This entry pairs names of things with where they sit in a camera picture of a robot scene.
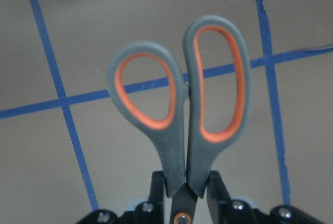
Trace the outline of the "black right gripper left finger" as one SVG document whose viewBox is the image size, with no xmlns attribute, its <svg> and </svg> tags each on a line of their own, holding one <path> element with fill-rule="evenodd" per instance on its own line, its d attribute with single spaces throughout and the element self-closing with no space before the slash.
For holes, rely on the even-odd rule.
<svg viewBox="0 0 333 224">
<path fill-rule="evenodd" d="M 164 174 L 162 171 L 152 173 L 149 202 L 153 210 L 149 213 L 149 223 L 164 223 Z"/>
</svg>

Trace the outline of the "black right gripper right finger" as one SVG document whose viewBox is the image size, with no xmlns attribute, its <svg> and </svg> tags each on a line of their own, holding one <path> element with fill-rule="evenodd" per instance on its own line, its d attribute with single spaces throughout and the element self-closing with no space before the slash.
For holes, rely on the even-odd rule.
<svg viewBox="0 0 333 224">
<path fill-rule="evenodd" d="M 228 223 L 228 210 L 231 202 L 230 194 L 220 173 L 212 170 L 207 182 L 207 204 L 214 224 Z"/>
</svg>

